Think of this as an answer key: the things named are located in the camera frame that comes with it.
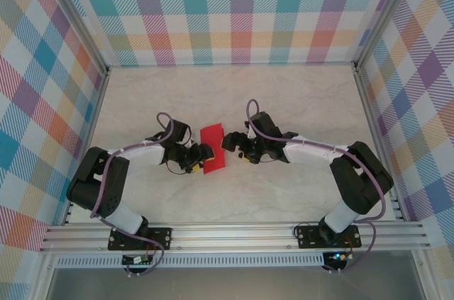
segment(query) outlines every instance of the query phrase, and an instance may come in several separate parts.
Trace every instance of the red cloth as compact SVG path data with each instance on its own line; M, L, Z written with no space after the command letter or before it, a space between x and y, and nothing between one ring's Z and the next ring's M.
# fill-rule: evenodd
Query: red cloth
M210 145L214 152L214 159L204 162L204 174L226 167L226 156L224 149L221 148L223 138L222 124L207 126L200 130L200 141Z

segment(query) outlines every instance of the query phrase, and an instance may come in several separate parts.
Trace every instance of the purple cable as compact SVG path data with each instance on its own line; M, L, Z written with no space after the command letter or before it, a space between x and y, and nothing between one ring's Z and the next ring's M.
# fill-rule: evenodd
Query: purple cable
M253 128L253 130L255 131L255 133L257 133L258 135L260 135L261 137L265 138L265 139L268 139L268 140L276 140L277 142L288 142L288 143L298 143L298 144L304 144L304 145L311 145L311 146L314 146L314 147L317 147L317 148L322 148L322 149L327 149L327 150L334 150L334 151L337 151L339 153L342 153L343 155L346 155L347 157L349 157L351 160L353 160L356 164L358 164L362 170L366 173L366 175L370 178L370 180L372 181L372 183L374 184L374 187L376 188L377 190L377 193L379 194L380 196L380 201L382 203L382 210L380 211L380 213L376 216L371 216L371 217L367 217L367 218L363 218L361 220L358 220L358 221L355 221L356 223L366 223L366 224L369 224L371 227L372 227L372 231L373 231L373 235L372 235L372 241L369 245L369 248L365 251L364 255L361 257L361 259L356 262L354 265L352 266L349 266L347 268L344 269L344 271L346 270L352 270L355 266L359 265L361 261L363 261L365 259L365 257L367 257L370 253L370 251L372 250L372 247L374 246L375 244L375 238L377 237L377 229L376 227L374 226L373 223L371 223L370 221L376 221L376 220L379 220L381 219L381 217L383 217L384 213L386 212L386 201L384 200L384 194L383 194L383 191L382 191L382 188L380 188L380 185L378 184L377 180L375 179L374 175L369 171L369 169L358 159L356 158L356 156L352 155L351 153L349 153L348 151L345 151L345 150L342 150L340 148L337 148L335 146L332 146L332 145L327 145L327 144L323 144L323 143L317 143L317 142L312 142L310 140L298 140L298 139L286 139L286 138L276 138L276 137L271 137L270 135L265 135L263 132L261 132L260 130L258 130L255 125L253 124L251 118L250 118L250 112L249 112L249 108L250 108L250 105L254 103L256 108L257 108L257 111L255 114L257 114L259 111L260 111L260 108L258 106L258 102L257 100L255 99L251 99L248 101L248 105L246 106L246 116L248 117L248 122L249 122L249 125Z
M143 275L146 275L150 272L152 272L161 262L162 262L162 259L164 258L164 247L157 241L154 241L154 240L151 240L149 238L143 238L141 236L137 236L137 235L134 235L134 234L130 234L124 230L121 230L120 228L117 228L115 227L112 223L109 223L107 222L106 220L104 220L103 218L100 218L100 221L102 223L104 223L106 226L109 226L111 227L112 229L118 231L119 233L123 234L123 235L126 235L126 236L129 236L130 238L134 238L136 240L142 240L142 241L145 241L145 242L148 242L148 243L151 243L152 245L155 245L157 246L160 250L161 250L161 256L159 256L159 259L155 262L154 265L152 266L149 266L149 268L146 269L146 271L142 272L142 273L132 273L130 270L129 270L129 265L126 266L126 271L128 272L128 275L133 275L135 277L141 277Z
M153 145L157 145L157 144L160 144L162 143L163 141L167 140L171 135L172 135L172 132L173 132L173 119L171 116L169 116L168 113L165 113L165 112L159 112L157 115L156 115L156 119L157 119L157 122L162 126L162 122L161 120L159 119L160 116L166 116L169 118L169 122L170 122L170 131L169 133L164 137L164 138L161 138L159 140L156 140L155 142L149 142L149 143L138 143L138 144L132 144L132 145L129 145L129 146L126 146L124 147L123 149L120 149L120 150L117 150L115 151L114 153L112 153L110 155L110 157L108 158L107 162L106 162L106 166L104 167L104 170L102 172L102 180L101 180L101 186L99 187L99 193L98 193L98 198L96 199L96 203L94 204L94 207L93 207L93 210L92 210L92 213L90 214L90 218L93 218L93 217L96 217L96 212L98 211L98 208L99 208L99 204L101 204L101 200L102 200L102 196L104 195L104 189L106 188L106 178L107 178L107 172L109 171L109 167L112 163L112 160L114 160L115 156L118 156L120 155L120 153L122 152L125 152L125 151L128 151L128 150L131 150L131 149L136 149L136 148L140 148L140 147L143 147L143 146L153 146Z

